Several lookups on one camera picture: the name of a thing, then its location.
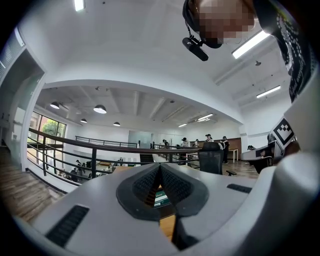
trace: wooden floor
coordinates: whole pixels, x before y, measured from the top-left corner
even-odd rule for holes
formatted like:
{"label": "wooden floor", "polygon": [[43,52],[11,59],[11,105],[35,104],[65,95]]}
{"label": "wooden floor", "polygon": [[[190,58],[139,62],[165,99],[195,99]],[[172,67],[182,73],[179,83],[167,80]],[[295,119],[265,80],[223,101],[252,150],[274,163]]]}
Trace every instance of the wooden floor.
{"label": "wooden floor", "polygon": [[0,194],[8,211],[31,222],[63,193],[47,186],[29,172],[22,172],[11,161],[10,152],[0,147]]}
{"label": "wooden floor", "polygon": [[[238,177],[257,179],[258,173],[247,162],[223,164],[223,174],[234,171]],[[12,215],[31,222],[47,206],[55,203],[64,194],[47,186],[29,172],[22,172],[11,161],[10,152],[0,147],[0,194]],[[174,215],[160,220],[160,228],[171,240],[176,217]]]}

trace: white ceiling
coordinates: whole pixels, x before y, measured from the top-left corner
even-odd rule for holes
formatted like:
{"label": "white ceiling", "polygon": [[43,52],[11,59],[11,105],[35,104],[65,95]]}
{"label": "white ceiling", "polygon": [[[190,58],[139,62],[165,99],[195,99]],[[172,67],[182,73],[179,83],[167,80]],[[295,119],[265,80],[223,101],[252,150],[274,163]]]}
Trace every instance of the white ceiling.
{"label": "white ceiling", "polygon": [[[43,89],[36,104],[77,123],[82,118],[90,119],[92,115],[97,115],[93,109],[99,104],[105,106],[107,115],[139,116],[175,127],[210,114],[205,109],[198,109],[159,95],[106,86],[98,88],[99,90],[94,86],[63,86]],[[50,107],[50,103],[55,101],[67,109]]]}
{"label": "white ceiling", "polygon": [[[81,58],[82,52],[97,49],[108,42],[110,47],[103,48],[108,53],[112,53],[116,46],[117,48],[122,47],[126,53],[130,51],[134,53],[137,50],[135,46],[138,45],[143,47],[145,52],[148,52],[149,49],[159,51],[160,55],[166,56],[167,65],[179,59],[185,64],[184,68],[187,69],[190,76],[196,71],[203,72],[212,80],[213,85],[215,83],[223,88],[240,107],[265,100],[266,97],[257,99],[256,95],[277,85],[283,85],[278,93],[288,89],[289,76],[277,43],[271,36],[239,59],[232,56],[233,50],[261,30],[258,23],[253,31],[248,32],[242,40],[239,40],[238,44],[224,44],[219,49],[204,46],[203,49],[209,55],[209,60],[206,62],[200,61],[188,52],[182,45],[182,39],[188,36],[182,17],[183,3],[184,0],[85,0],[85,9],[76,12],[73,0],[48,0],[37,10],[36,22],[40,23],[38,30],[43,29],[45,41],[48,42],[52,52],[49,60],[55,61],[58,66],[65,65],[74,55]],[[92,55],[91,51],[88,51],[86,58]],[[127,62],[132,66],[132,63],[138,64],[144,61],[143,57],[141,60],[134,54],[127,54],[126,57]],[[154,63],[157,64],[160,61],[163,62],[163,60],[155,59]],[[255,66],[256,61],[261,62],[261,65]],[[176,75],[184,75],[179,67],[171,72]],[[197,80],[198,84],[192,81],[195,87],[201,86],[202,83],[200,79]],[[131,115],[134,93],[132,91],[121,91],[120,93],[115,88],[112,90],[119,112]],[[81,98],[83,97],[81,94],[83,93],[78,89],[78,92],[74,92],[72,96],[79,95]],[[105,95],[98,93],[92,96],[99,103],[110,98],[109,94],[106,92]],[[148,117],[151,114],[151,103],[158,102],[159,98],[143,93],[140,98],[139,115]],[[118,111],[114,101],[107,100],[106,107]],[[87,107],[93,105],[93,102],[84,101],[84,103],[88,105]],[[166,107],[165,104],[158,111],[157,118],[165,118],[165,115],[170,113],[172,109],[165,111]],[[185,113],[190,113],[189,118],[192,116],[192,111],[185,111]],[[182,117],[176,120],[177,123],[182,121]]]}

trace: window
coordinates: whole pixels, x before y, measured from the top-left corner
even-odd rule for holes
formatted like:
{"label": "window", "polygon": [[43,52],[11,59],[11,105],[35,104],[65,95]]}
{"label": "window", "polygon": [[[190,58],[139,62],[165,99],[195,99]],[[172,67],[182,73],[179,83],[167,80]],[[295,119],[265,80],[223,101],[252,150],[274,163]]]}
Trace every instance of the window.
{"label": "window", "polygon": [[[39,113],[33,112],[29,127],[46,134],[64,138],[67,125],[65,123],[58,122],[56,120],[53,120]],[[27,142],[29,143],[27,147],[28,158],[32,160],[34,163],[37,163],[38,165],[42,165],[42,161],[39,159],[42,159],[43,154],[35,150],[33,147],[37,148],[37,143],[35,141],[38,141],[39,143],[43,143],[44,137],[31,131],[29,131],[28,137],[29,137],[27,140]],[[63,150],[64,148],[64,145],[62,142],[56,141],[51,138],[46,138],[45,143],[55,149]],[[62,160],[62,161],[64,160],[63,154],[60,151],[57,151],[55,149],[45,150],[45,153],[48,155],[48,156],[45,156],[45,162],[51,166],[62,169],[64,167],[63,163],[57,160],[54,161],[54,159],[51,158],[51,157],[55,157],[59,160]],[[46,169],[48,171],[59,174],[58,170],[55,170],[53,167],[49,165],[46,165]]]}

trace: black office chair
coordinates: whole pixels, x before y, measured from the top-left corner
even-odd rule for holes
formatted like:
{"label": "black office chair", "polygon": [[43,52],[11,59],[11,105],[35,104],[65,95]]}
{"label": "black office chair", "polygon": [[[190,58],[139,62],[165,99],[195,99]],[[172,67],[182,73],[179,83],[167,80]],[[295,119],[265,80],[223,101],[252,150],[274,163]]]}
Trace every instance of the black office chair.
{"label": "black office chair", "polygon": [[[224,159],[224,151],[220,149],[220,146],[216,142],[205,142],[202,149],[198,151],[198,158],[200,162],[200,171],[220,174],[222,175],[222,162]],[[237,175],[234,171],[226,171],[229,176]]]}

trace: office chair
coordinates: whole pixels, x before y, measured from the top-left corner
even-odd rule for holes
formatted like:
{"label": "office chair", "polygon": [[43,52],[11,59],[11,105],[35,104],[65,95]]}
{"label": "office chair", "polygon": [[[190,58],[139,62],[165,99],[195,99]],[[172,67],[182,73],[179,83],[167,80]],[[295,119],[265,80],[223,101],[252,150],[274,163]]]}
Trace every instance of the office chair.
{"label": "office chair", "polygon": [[[200,171],[222,175],[222,162],[224,159],[224,151],[216,142],[205,142],[202,149],[198,152],[200,162]],[[226,171],[229,176],[237,175],[234,171]]]}

